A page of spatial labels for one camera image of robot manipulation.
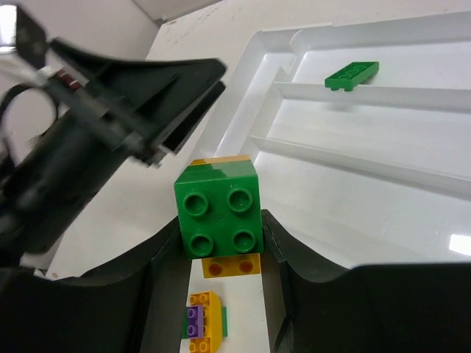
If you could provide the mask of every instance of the multicolored lego assembly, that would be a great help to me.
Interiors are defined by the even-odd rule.
[[[351,63],[325,79],[350,92],[378,72],[379,63]],[[183,250],[201,259],[205,278],[261,272],[263,252],[258,175],[249,156],[194,160],[174,183]],[[215,353],[227,336],[227,311],[212,291],[194,293],[183,338],[190,353]]]

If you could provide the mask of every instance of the white table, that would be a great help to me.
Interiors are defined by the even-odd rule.
[[[225,82],[257,31],[330,23],[351,24],[471,10],[466,0],[224,0],[164,25],[148,59],[218,57]],[[159,170],[126,162],[65,234],[49,278],[78,276],[146,240],[176,216],[173,182],[206,120]],[[216,291],[227,305],[229,338],[220,352],[267,352],[261,277],[203,279],[194,262],[190,292]],[[183,344],[182,352],[187,352]]]

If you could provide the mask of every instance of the purple stud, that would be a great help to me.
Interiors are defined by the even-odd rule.
[[[188,327],[186,329],[188,338],[203,338],[203,306],[188,307],[186,315],[188,316]]]

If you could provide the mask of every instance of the purple lego brick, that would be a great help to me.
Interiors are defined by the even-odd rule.
[[[188,327],[186,329],[188,338],[203,338],[203,306],[188,307],[186,315],[188,316]]]

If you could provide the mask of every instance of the white wall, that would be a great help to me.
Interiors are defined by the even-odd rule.
[[[49,38],[60,36],[82,46],[115,57],[143,60],[158,27],[132,0],[20,0],[46,28]],[[0,92],[15,82],[0,76]],[[19,96],[6,118],[7,130],[18,158],[30,150],[28,140],[50,123],[52,109],[41,93]],[[42,267],[47,265],[46,257]]]

